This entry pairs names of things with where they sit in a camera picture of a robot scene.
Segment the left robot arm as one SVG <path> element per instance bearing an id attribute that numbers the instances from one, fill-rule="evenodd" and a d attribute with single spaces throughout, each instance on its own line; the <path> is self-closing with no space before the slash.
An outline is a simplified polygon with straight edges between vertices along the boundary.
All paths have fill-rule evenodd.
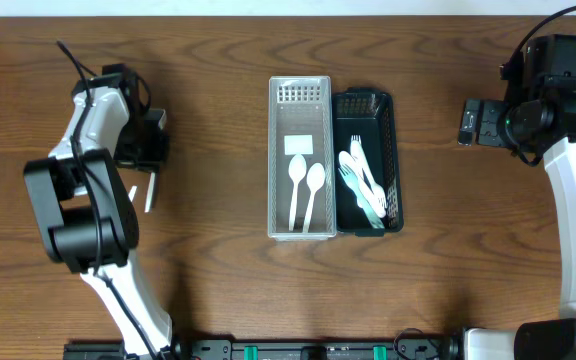
<path id="1" fill-rule="evenodd" d="M 172 359 L 172 319 L 137 257 L 139 224 L 120 169 L 155 180 L 168 156 L 166 113 L 140 99 L 143 78 L 105 65 L 77 82 L 75 110 L 59 143 L 23 171 L 43 246 L 99 296 L 123 337 L 118 349 L 68 348 L 73 359 Z"/>

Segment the pale green plastic fork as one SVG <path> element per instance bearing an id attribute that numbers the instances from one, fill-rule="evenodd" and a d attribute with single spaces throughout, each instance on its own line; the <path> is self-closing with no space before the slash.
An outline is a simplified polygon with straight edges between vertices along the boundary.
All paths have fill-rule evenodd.
<path id="1" fill-rule="evenodd" d="M 368 222 L 374 229 L 383 229 L 384 224 L 381 219 L 374 212 L 370 204 L 367 202 L 363 193 L 360 190 L 359 180 L 355 172 L 348 165 L 341 165 L 339 172 L 347 187 L 354 193 L 357 202 L 360 204 L 360 209 L 366 215 Z"/>

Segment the white plastic fork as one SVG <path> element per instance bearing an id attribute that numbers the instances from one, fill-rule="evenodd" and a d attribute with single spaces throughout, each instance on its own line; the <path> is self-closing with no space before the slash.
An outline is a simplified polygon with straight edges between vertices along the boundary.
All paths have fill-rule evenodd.
<path id="1" fill-rule="evenodd" d="M 367 175 L 365 175 L 361 169 L 360 175 L 363 181 L 368 181 L 369 188 L 373 193 L 373 197 L 375 198 L 371 204 L 373 210 L 378 214 L 380 218 L 383 218 L 386 215 L 387 208 L 387 199 L 383 187 L 375 181 L 370 166 Z"/>
<path id="2" fill-rule="evenodd" d="M 355 162 L 358 164 L 359 168 L 362 172 L 367 175 L 369 166 L 367 163 L 367 159 L 365 156 L 365 152 L 363 150 L 361 136 L 360 135 L 352 135 L 350 141 L 350 154 L 355 159 Z"/>

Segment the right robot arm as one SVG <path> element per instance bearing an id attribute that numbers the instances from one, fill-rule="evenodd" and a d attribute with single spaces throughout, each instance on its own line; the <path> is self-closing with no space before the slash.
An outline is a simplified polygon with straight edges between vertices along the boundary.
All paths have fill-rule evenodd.
<path id="1" fill-rule="evenodd" d="M 504 148 L 530 167 L 544 167 L 561 251 L 559 317 L 515 330 L 469 329 L 463 356 L 576 359 L 576 35 L 526 37 L 501 77 L 503 99 L 466 101 L 458 142 Z"/>

